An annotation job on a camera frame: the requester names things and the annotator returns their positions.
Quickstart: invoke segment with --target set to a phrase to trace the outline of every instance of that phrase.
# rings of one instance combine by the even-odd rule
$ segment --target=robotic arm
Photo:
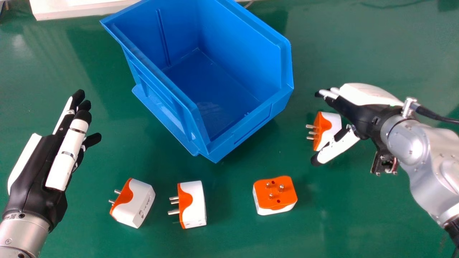
[[[0,254],[37,258],[48,234],[67,209],[65,190],[87,148],[101,140],[86,137],[91,103],[78,90],[67,101],[53,134],[33,134],[8,179],[8,204],[0,224]]]
[[[459,247],[459,137],[420,123],[414,112],[448,123],[459,121],[435,114],[414,98],[403,103],[368,84],[345,84],[316,96],[352,125],[338,132],[311,163],[327,163],[358,140],[371,139],[376,145],[371,173],[397,174],[400,165],[409,176],[413,198]]]

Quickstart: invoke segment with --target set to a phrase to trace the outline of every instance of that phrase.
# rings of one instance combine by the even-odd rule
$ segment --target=blue storage container
[[[217,163],[293,91],[289,41],[233,0],[143,0],[101,23],[132,92],[193,156]]]

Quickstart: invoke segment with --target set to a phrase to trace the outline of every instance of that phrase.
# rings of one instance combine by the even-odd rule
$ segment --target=metal prong
[[[179,209],[168,211],[168,215],[175,215],[175,214],[179,214],[179,213],[180,213]]]

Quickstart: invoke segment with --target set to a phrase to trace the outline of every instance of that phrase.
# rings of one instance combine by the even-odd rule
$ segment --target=orange and white plug
[[[293,181],[286,175],[255,182],[253,199],[260,215],[288,212],[298,201]]]
[[[178,214],[182,229],[189,229],[207,225],[206,202],[201,181],[177,184],[178,195],[170,197],[171,204],[178,204],[179,208],[168,211],[169,215]]]
[[[153,187],[130,178],[121,191],[115,190],[118,198],[108,200],[112,204],[110,215],[118,222],[139,228],[155,200]]]
[[[320,151],[341,130],[341,116],[335,113],[319,111],[314,124],[307,124],[306,128],[312,129],[309,132],[311,136],[306,137],[306,139],[313,140],[314,151]]]

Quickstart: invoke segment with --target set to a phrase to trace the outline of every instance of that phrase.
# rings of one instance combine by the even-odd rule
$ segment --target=green tabletop surface
[[[103,136],[73,176],[67,213],[41,257],[451,256],[453,244],[413,200],[406,173],[370,174],[370,141],[315,168],[304,125],[331,111],[315,91],[348,82],[459,118],[459,1],[267,0],[249,10],[291,42],[295,90],[281,114],[214,164],[190,155],[131,93],[131,72],[102,17],[38,22],[28,2],[10,3],[0,17],[0,205],[30,135],[50,134],[75,90],[92,101],[90,133]],[[280,175],[293,178],[298,203],[258,215],[253,183]],[[157,194],[139,229],[109,214],[113,190],[130,177]],[[168,198],[193,180],[204,185],[207,226],[183,230],[167,214]]]

